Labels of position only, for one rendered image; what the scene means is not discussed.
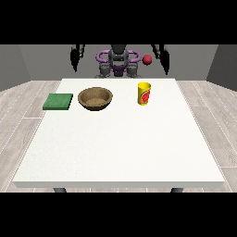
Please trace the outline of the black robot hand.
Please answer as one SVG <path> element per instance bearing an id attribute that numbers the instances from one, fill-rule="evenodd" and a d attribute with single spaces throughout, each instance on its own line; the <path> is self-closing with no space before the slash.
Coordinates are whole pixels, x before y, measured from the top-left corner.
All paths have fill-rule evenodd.
<path id="1" fill-rule="evenodd" d="M 74 71 L 77 71 L 77 67 L 81 58 L 84 55 L 84 44 L 74 44 L 71 46 L 70 51 L 70 62 L 71 66 L 73 67 Z"/>
<path id="2" fill-rule="evenodd" d="M 165 74 L 169 72 L 169 52 L 163 44 L 152 44 L 153 52 L 156 59 L 160 60 L 160 63 L 165 71 Z"/>

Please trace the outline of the yellow cup with melon print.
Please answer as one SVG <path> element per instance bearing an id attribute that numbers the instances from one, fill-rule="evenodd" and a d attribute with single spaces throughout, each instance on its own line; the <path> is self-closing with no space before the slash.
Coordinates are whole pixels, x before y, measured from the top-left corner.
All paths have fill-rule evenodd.
<path id="1" fill-rule="evenodd" d="M 151 93 L 151 84 L 146 81 L 138 83 L 138 104 L 146 106 L 148 104 L 149 95 Z"/>

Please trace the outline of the brown wooden bowl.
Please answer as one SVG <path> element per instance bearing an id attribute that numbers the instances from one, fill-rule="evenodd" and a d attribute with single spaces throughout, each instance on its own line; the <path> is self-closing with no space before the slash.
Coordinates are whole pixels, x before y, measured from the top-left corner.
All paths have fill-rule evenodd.
<path id="1" fill-rule="evenodd" d="M 113 94 L 102 87 L 84 89 L 78 94 L 79 103 L 87 110 L 100 111 L 105 109 L 112 101 Z"/>

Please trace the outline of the green square pad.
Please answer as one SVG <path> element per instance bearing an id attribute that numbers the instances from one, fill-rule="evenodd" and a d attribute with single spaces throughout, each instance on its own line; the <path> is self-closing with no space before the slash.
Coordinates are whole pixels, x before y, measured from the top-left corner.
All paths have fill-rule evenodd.
<path id="1" fill-rule="evenodd" d="M 44 102 L 43 110 L 68 110 L 73 94 L 49 94 Z"/>

